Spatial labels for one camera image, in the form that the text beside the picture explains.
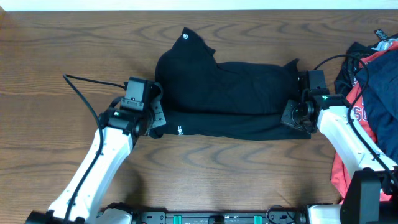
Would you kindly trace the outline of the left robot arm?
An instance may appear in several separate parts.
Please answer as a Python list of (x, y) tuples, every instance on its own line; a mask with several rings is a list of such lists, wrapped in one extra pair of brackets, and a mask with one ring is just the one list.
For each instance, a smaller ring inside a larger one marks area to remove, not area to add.
[(103, 198), (139, 137), (166, 124), (160, 104), (161, 84), (131, 77), (101, 114), (93, 114), (98, 129), (90, 150), (70, 183), (45, 213), (31, 212), (26, 223), (137, 223), (121, 203), (100, 210)]

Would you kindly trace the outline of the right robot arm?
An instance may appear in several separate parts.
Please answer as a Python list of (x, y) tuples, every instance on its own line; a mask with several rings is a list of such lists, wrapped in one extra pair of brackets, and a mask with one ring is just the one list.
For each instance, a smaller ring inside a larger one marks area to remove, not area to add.
[(300, 98), (289, 100), (281, 123), (321, 132), (335, 148), (351, 182), (343, 203), (309, 205), (297, 223), (397, 223), (397, 164), (355, 119), (343, 95), (332, 95), (321, 70), (298, 75)]

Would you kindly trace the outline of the black polo shirt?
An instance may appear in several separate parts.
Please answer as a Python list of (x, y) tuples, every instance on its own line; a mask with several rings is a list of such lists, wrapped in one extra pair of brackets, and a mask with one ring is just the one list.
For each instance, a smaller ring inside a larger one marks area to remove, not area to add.
[(215, 50), (193, 30), (184, 28), (155, 68), (163, 89), (160, 101), (166, 124), (150, 131), (266, 141), (310, 139), (282, 124), (289, 100), (299, 100), (298, 60), (286, 65), (218, 63)]

